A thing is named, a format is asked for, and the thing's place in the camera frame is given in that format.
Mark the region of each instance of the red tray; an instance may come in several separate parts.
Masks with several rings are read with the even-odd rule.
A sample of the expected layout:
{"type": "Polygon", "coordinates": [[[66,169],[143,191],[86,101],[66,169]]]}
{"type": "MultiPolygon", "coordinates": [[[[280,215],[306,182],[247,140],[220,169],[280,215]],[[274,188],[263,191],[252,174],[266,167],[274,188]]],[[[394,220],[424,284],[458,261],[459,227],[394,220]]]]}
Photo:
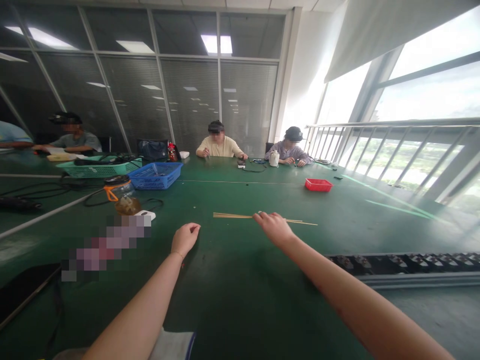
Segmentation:
{"type": "Polygon", "coordinates": [[[305,186],[310,191],[323,191],[328,193],[334,186],[324,179],[305,179],[305,186]]]}

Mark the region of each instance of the green plastic basket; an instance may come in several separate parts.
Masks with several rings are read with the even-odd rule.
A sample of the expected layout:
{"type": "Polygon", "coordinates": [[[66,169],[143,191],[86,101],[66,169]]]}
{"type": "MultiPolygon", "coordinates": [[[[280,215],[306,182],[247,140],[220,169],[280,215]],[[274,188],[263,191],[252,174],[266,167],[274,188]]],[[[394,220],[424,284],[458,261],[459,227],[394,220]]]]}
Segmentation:
{"type": "MultiPolygon", "coordinates": [[[[103,157],[102,155],[100,155],[100,156],[87,157],[86,159],[100,160],[101,158],[103,158],[102,161],[108,161],[111,159],[115,159],[116,156],[112,155],[112,156],[103,157]]],[[[139,167],[141,168],[142,159],[138,157],[135,160],[132,160],[132,162],[125,162],[123,164],[117,164],[117,165],[81,165],[81,166],[74,165],[73,161],[69,161],[69,162],[58,164],[56,167],[66,171],[68,175],[70,175],[72,178],[108,178],[115,175],[126,175],[132,172],[133,170],[138,169],[139,167]]]]}

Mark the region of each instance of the yellow shirt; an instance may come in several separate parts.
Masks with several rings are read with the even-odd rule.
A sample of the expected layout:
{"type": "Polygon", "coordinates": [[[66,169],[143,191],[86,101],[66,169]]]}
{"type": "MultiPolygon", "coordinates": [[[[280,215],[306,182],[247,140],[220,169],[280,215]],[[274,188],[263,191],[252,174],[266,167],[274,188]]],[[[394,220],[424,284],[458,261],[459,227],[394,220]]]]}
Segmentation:
{"type": "Polygon", "coordinates": [[[210,136],[203,139],[197,151],[203,151],[205,148],[210,150],[210,156],[221,156],[231,158],[232,156],[238,156],[243,153],[239,146],[231,137],[225,136],[222,145],[218,145],[212,141],[210,136]]]}

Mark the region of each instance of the bamboo skewer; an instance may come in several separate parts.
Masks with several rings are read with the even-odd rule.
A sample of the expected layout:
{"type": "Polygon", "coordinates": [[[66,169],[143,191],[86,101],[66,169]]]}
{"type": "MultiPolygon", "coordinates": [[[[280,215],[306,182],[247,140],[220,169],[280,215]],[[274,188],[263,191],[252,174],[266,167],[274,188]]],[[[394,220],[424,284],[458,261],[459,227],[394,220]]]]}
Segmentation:
{"type": "MultiPolygon", "coordinates": [[[[218,218],[218,219],[252,219],[253,218],[253,216],[235,215],[235,214],[228,214],[228,213],[223,213],[223,212],[214,212],[213,217],[218,218]]],[[[288,223],[293,223],[293,224],[304,224],[304,225],[318,226],[318,224],[314,224],[314,223],[310,223],[310,222],[303,222],[302,220],[285,219],[285,221],[288,222],[288,223]]]]}

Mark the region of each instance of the white wall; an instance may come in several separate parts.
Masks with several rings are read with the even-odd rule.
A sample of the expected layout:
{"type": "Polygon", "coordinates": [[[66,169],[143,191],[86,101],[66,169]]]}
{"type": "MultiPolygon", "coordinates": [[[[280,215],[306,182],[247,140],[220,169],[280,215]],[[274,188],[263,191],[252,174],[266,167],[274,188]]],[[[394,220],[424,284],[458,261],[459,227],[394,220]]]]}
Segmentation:
{"type": "Polygon", "coordinates": [[[335,12],[304,11],[301,14],[293,56],[285,111],[279,115],[280,131],[275,142],[283,139],[291,126],[305,128],[317,121],[324,78],[330,66],[347,2],[335,12]]]}

